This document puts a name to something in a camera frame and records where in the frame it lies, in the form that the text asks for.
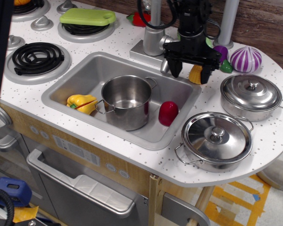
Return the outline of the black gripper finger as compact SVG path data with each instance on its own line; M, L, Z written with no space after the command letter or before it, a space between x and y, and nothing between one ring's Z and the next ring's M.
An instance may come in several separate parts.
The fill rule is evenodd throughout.
M182 62L178 60L169 60L169 69L171 71L171 74L175 78L178 78L182 70Z
M200 73L200 82L201 84L206 84L212 74L212 66L211 65L204 65L202 67L202 71Z

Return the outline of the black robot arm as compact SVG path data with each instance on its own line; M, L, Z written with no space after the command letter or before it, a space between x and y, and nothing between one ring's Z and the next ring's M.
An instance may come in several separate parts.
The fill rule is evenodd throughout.
M208 0L176 0L179 19L179 41L163 45L164 58L174 77L182 70L182 63L202 67L200 83L206 84L214 70L219 69L221 53L206 43L206 23L212 13Z

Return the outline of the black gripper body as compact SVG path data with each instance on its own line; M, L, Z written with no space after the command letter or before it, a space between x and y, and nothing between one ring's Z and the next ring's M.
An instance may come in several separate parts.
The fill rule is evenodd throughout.
M206 37L199 34L195 37L181 36L181 40L163 44L164 57L169 66L169 60L178 60L192 65L211 65L212 70L219 69L221 54L206 44Z

